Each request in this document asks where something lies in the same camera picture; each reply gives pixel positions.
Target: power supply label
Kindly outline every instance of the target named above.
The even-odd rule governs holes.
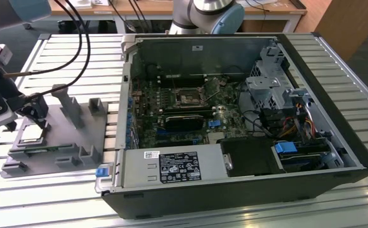
[[[198,152],[160,154],[159,164],[163,184],[202,180]]]

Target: circuit board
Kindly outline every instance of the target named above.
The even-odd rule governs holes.
[[[238,85],[223,76],[207,76],[199,87],[163,88],[155,81],[136,81],[139,148],[214,144],[222,138],[247,136],[236,104]],[[184,123],[178,129],[168,128],[174,120]]]

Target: blue latch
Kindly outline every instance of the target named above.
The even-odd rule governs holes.
[[[96,177],[108,177],[110,176],[110,169],[108,168],[98,168],[95,171]]]
[[[279,142],[275,145],[275,149],[278,153],[295,153],[298,152],[298,148],[294,144],[294,142]]]
[[[216,120],[216,121],[210,121],[208,122],[208,127],[214,128],[214,127],[219,127],[222,125],[222,121]]]

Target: wooden desk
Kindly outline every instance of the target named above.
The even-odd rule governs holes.
[[[296,9],[290,0],[280,0],[282,6],[274,6],[272,4],[264,5],[264,9],[270,12],[264,12],[260,9],[247,7],[246,8],[246,20],[286,20],[287,24],[284,32],[294,32],[302,15],[307,13],[304,9]],[[172,2],[162,2],[152,0],[138,1],[140,9],[146,15],[147,20],[171,20],[172,19]],[[47,20],[70,20],[66,12],[59,5],[51,0],[52,16]],[[136,20],[136,14],[132,10],[128,0],[115,1],[115,6],[123,18],[127,20]],[[84,20],[114,20],[119,33],[126,33],[126,28],[122,19],[116,15],[111,6],[92,6],[92,9],[79,10]]]

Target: metal slotted table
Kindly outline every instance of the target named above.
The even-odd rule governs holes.
[[[368,88],[322,38],[311,34],[287,36],[368,148]],[[104,162],[110,162],[115,153],[119,111],[122,35],[91,37],[92,60],[84,77],[70,88],[70,94],[80,103],[91,97],[111,103],[104,153]],[[71,59],[78,46],[76,35],[52,35],[50,39],[40,39],[23,70],[62,65]],[[86,56],[80,56],[64,70],[22,78],[18,80],[20,90],[31,94],[50,89],[52,84],[70,82],[84,60]],[[291,73],[303,87],[296,72]],[[51,96],[46,99],[48,104],[58,103]],[[16,132],[0,128],[0,168],[15,136]],[[0,177],[0,227],[368,227],[368,177],[336,187],[316,199],[140,220],[124,220],[118,216],[95,192],[94,184],[95,170],[15,179]]]

